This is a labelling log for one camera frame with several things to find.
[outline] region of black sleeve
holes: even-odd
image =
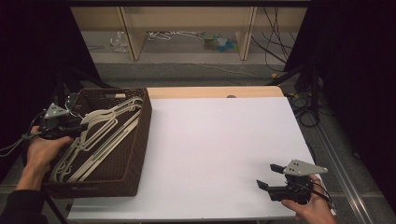
[[[48,224],[41,215],[45,195],[37,190],[15,190],[7,197],[6,207],[0,216],[0,223],[37,223]]]

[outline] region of hand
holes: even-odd
[[[313,189],[323,194],[323,188],[318,186],[320,185],[320,179],[315,175],[311,175],[310,177],[314,182]],[[292,200],[282,200],[282,204],[296,212],[296,220],[304,219],[310,224],[336,223],[335,218],[329,209],[329,205],[327,205],[327,202],[317,194],[311,194],[311,199],[308,204],[298,204]]]
[[[36,132],[38,132],[38,126],[33,127],[31,131],[31,133]],[[56,140],[46,140],[39,136],[33,137],[27,152],[26,166],[17,189],[39,190],[44,174],[50,170],[50,162],[64,145],[72,141],[73,139],[68,136]]]

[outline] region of white table surface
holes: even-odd
[[[135,197],[75,199],[76,221],[197,221],[293,217],[257,187],[285,186],[270,164],[313,163],[285,97],[151,99]]]

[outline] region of brown basket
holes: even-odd
[[[135,196],[146,154],[151,120],[151,103],[146,89],[86,89],[78,94],[72,111],[85,115],[97,109],[109,109],[126,99],[140,96],[143,105],[140,109],[137,126],[102,161],[85,181],[44,182],[43,187],[54,198],[88,198]],[[119,125],[134,112],[118,116]],[[79,152],[73,165],[79,167],[101,146],[99,142],[89,152]]]

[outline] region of floor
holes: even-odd
[[[117,47],[110,45],[110,39],[114,41],[117,38],[116,33],[85,32],[83,36],[102,80],[117,87],[257,86],[265,85],[273,77],[283,74],[276,70],[282,70],[284,64],[276,57],[265,54],[254,42],[251,42],[247,60],[241,61],[237,49],[219,52],[215,48],[205,46],[202,40],[185,34],[162,35],[162,38],[167,40],[148,38],[139,60],[134,62],[129,59],[127,52],[116,52]],[[199,36],[200,33],[188,35]],[[221,35],[234,39],[233,34]],[[297,34],[281,34],[282,44],[292,48],[295,36]],[[264,48],[267,47],[268,41],[263,34],[254,34],[253,37]],[[283,53],[279,45],[269,43],[268,47],[275,56],[286,60],[287,54]],[[296,79],[297,77],[293,77],[282,83],[282,91],[294,94]],[[91,86],[90,83],[84,84],[87,87]],[[298,98],[290,99],[290,106],[298,108],[307,100],[309,92],[299,92]],[[313,117],[309,113],[298,120],[304,138],[313,150],[317,165],[328,167],[330,170],[322,178],[337,204],[338,223],[396,223],[396,216],[364,164],[353,155],[353,147],[322,94],[319,105],[318,125],[306,127],[313,122]],[[4,207],[7,194],[15,187],[21,168],[21,160],[18,160],[1,184],[0,209]],[[55,200],[65,217],[68,213],[66,208],[72,202]],[[47,205],[43,213],[49,218],[49,223],[59,223]],[[296,223],[293,219],[259,222]]]

